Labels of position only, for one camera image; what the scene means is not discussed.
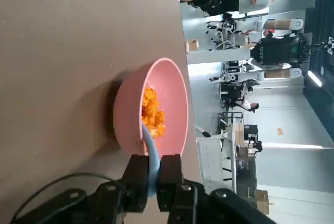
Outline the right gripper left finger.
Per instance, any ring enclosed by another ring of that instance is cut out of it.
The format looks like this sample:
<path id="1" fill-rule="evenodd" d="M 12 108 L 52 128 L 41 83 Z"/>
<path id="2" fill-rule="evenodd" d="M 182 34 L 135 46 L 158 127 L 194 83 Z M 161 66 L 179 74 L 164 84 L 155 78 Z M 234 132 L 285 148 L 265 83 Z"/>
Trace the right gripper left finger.
<path id="1" fill-rule="evenodd" d="M 96 173 L 73 173 L 56 179 L 30 196 L 14 213 L 12 223 L 124 223 L 127 212 L 143 212 L 148 198 L 149 158 L 132 155 L 123 176 L 114 180 Z M 50 186 L 74 177 L 105 179 L 88 194 L 70 188 L 22 214 L 22 210 Z"/>

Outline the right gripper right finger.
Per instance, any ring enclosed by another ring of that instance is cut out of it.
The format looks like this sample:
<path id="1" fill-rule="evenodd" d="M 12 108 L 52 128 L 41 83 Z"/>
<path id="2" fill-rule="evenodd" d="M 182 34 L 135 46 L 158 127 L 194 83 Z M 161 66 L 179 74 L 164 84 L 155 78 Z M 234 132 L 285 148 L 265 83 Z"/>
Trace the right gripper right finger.
<path id="1" fill-rule="evenodd" d="M 161 158 L 156 186 L 159 210 L 169 213 L 167 223 L 273 223 L 232 190 L 207 194 L 202 184 L 185 179 L 179 154 Z"/>

